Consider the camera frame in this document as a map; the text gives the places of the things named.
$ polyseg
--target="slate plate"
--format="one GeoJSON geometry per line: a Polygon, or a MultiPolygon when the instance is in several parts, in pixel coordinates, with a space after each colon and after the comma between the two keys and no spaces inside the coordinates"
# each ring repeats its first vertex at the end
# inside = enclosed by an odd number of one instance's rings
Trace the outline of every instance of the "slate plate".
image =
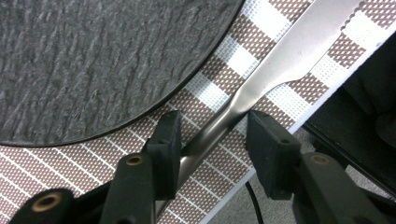
{"type": "Polygon", "coordinates": [[[76,143],[141,118],[194,75],[241,5],[2,1],[0,144],[76,143]]]}

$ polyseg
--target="floor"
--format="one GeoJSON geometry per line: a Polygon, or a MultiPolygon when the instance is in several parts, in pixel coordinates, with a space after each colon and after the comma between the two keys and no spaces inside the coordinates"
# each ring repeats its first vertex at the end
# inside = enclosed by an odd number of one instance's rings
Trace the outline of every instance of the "floor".
{"type": "MultiPolygon", "coordinates": [[[[311,138],[304,130],[299,130],[294,135],[302,143],[302,152],[313,151],[311,138]]],[[[358,186],[372,192],[388,197],[388,194],[365,178],[358,171],[348,166],[346,172],[358,186]]],[[[296,223],[291,210],[291,201],[273,201],[266,198],[259,179],[254,175],[250,180],[262,210],[262,217],[266,224],[293,224],[296,223]]],[[[218,223],[258,223],[253,203],[245,187],[241,188],[228,201],[224,207],[209,221],[210,224],[218,223]]]]}

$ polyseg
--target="knife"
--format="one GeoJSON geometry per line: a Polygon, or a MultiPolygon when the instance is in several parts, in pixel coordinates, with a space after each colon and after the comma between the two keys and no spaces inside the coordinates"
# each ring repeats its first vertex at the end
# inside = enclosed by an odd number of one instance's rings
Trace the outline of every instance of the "knife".
{"type": "MultiPolygon", "coordinates": [[[[182,149],[179,187],[265,93],[304,77],[315,66],[362,2],[316,0],[309,6],[230,100],[182,149]]],[[[164,206],[165,202],[157,202],[157,216],[164,206]]]]}

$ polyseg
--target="checkered tablecloth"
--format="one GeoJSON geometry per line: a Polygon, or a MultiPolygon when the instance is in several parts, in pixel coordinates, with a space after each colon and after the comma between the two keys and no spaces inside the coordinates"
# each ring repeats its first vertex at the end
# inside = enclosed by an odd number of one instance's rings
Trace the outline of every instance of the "checkered tablecloth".
{"type": "MultiPolygon", "coordinates": [[[[182,111],[182,142],[189,142],[309,5],[305,0],[247,0],[214,55],[185,88],[121,131],[67,147],[0,147],[0,222],[7,223],[41,190],[68,188],[78,196],[104,184],[117,161],[139,151],[167,111],[182,111]]],[[[395,32],[395,20],[395,0],[368,1],[306,77],[276,87],[255,109],[295,132],[395,32]]],[[[244,119],[210,154],[160,223],[207,222],[254,174],[245,151],[246,126],[244,119]]]]}

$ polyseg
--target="black cable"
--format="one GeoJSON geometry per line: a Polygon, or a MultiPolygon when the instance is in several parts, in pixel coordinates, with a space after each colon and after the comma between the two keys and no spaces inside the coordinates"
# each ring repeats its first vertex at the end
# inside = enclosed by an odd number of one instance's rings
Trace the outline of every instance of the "black cable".
{"type": "Polygon", "coordinates": [[[256,195],[254,194],[253,188],[251,187],[250,183],[247,182],[245,184],[247,187],[248,194],[250,195],[251,201],[253,201],[254,210],[256,211],[257,220],[259,224],[264,224],[264,220],[262,219],[262,210],[260,210],[259,202],[257,202],[256,195]]]}

